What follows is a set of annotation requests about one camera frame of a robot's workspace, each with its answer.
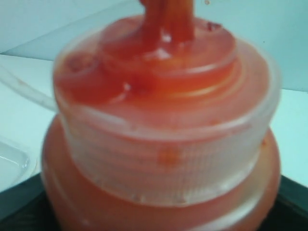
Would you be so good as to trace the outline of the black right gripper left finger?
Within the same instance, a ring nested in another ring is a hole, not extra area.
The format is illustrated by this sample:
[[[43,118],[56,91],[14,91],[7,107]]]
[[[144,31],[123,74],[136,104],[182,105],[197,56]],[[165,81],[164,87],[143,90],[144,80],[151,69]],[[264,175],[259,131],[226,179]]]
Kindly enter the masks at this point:
[[[2,231],[59,231],[40,174],[0,193]]]

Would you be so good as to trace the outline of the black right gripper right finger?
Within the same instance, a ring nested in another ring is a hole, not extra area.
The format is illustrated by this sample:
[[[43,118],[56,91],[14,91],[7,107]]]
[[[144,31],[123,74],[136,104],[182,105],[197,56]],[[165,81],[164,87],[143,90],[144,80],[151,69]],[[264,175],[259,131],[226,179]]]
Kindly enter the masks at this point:
[[[274,207],[262,231],[308,231],[308,189],[282,176]]]

